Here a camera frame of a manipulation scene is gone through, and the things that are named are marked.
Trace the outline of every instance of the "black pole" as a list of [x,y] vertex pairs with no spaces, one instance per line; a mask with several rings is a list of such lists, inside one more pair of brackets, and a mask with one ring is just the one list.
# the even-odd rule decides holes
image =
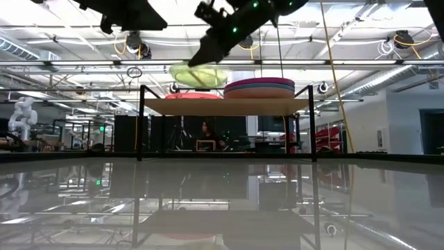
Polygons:
[[285,121],[285,153],[290,154],[290,117],[284,116]]
[[[72,133],[74,134],[74,124],[72,124]],[[71,135],[71,149],[72,149],[73,143],[74,143],[74,135]]]
[[160,153],[165,153],[165,116],[162,116],[162,130],[160,135]]
[[86,150],[89,149],[89,136],[91,134],[91,121],[88,121],[88,136],[86,140]]
[[313,178],[313,214],[314,214],[314,243],[316,250],[321,250],[321,226],[319,222],[319,189],[318,189],[318,165],[311,166],[311,177]]
[[103,125],[103,149],[105,149],[105,136],[106,136],[106,124]]
[[298,143],[298,148],[302,149],[300,146],[300,124],[299,124],[299,116],[297,116],[295,119],[296,124],[296,142]]
[[137,235],[139,234],[139,214],[140,214],[140,199],[134,199],[134,219],[133,219],[133,240],[132,248],[137,248]]
[[314,243],[316,250],[321,249],[321,227],[319,222],[319,190],[318,190],[318,165],[316,159],[316,129],[314,123],[314,95],[313,85],[308,86],[308,102],[310,111],[310,147],[311,161],[311,177],[313,178],[313,214],[314,214]]
[[82,125],[82,138],[80,139],[80,149],[83,150],[83,136],[85,135],[85,125]]
[[111,125],[111,152],[114,152],[114,125]]
[[302,167],[298,164],[298,201],[302,202]]
[[137,161],[142,161],[142,154],[143,154],[143,142],[144,139],[144,111],[145,111],[145,85],[140,86],[140,93],[139,93],[139,118],[137,120]]
[[308,86],[308,102],[310,111],[310,147],[311,147],[311,161],[316,162],[316,129],[314,123],[314,96],[313,85]]

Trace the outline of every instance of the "wooden shelf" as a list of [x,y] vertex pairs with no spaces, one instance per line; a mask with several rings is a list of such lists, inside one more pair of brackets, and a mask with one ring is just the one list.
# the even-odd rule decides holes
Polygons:
[[145,99],[161,115],[291,115],[308,106],[306,99]]

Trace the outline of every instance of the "light fixture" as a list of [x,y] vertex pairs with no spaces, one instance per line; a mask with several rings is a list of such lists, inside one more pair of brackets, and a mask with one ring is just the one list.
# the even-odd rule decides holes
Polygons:
[[76,65],[113,65],[113,61],[88,61],[88,60],[82,60],[82,61],[53,61],[51,62],[54,66],[76,66]]
[[396,60],[334,60],[335,65],[392,65]]
[[44,66],[40,61],[0,62],[0,66]]
[[326,60],[263,60],[263,65],[324,65]]
[[173,65],[183,63],[182,60],[123,60],[122,65]]
[[54,104],[61,107],[61,108],[72,108],[72,107],[69,107],[68,105],[64,105],[63,103],[54,103]]
[[62,99],[62,100],[48,100],[48,102],[75,103],[75,102],[82,102],[82,100],[66,100],[66,99]]
[[121,58],[120,56],[116,55],[116,54],[112,54],[111,56],[112,56],[113,58],[117,58],[117,59],[119,59],[119,60],[122,60],[122,58]]
[[84,113],[98,113],[98,111],[97,110],[95,110],[95,109],[92,109],[92,108],[76,108],[76,110],[79,110],[79,111],[81,111],[81,112],[84,112]]
[[439,65],[444,64],[444,60],[405,60],[405,65]]
[[35,92],[35,91],[18,91],[17,93],[25,94],[25,95],[30,96],[30,97],[41,98],[41,99],[51,98],[47,94],[43,94],[41,92]]
[[222,60],[219,64],[222,65],[243,65],[243,64],[254,64],[254,60]]

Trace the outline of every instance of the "person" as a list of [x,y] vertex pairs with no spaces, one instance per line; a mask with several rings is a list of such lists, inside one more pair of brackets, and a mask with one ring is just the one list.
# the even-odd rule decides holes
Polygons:
[[223,149],[225,147],[225,142],[223,140],[219,140],[212,125],[208,121],[204,121],[202,123],[202,132],[203,136],[200,140],[213,140],[216,142],[217,149]]

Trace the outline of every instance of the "white wall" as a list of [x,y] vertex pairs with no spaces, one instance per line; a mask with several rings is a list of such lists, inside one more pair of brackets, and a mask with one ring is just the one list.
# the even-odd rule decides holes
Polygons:
[[423,154],[420,110],[444,109],[444,95],[390,93],[387,104],[390,152]]
[[[345,103],[348,126],[355,152],[358,151],[381,151],[377,145],[377,130],[388,128],[386,92],[382,90],[375,96],[364,97],[364,102]],[[328,122],[337,122],[343,119],[341,112],[322,112],[316,118],[316,125]],[[309,128],[308,119],[301,121],[301,130]],[[385,149],[389,149],[389,137],[384,136]]]

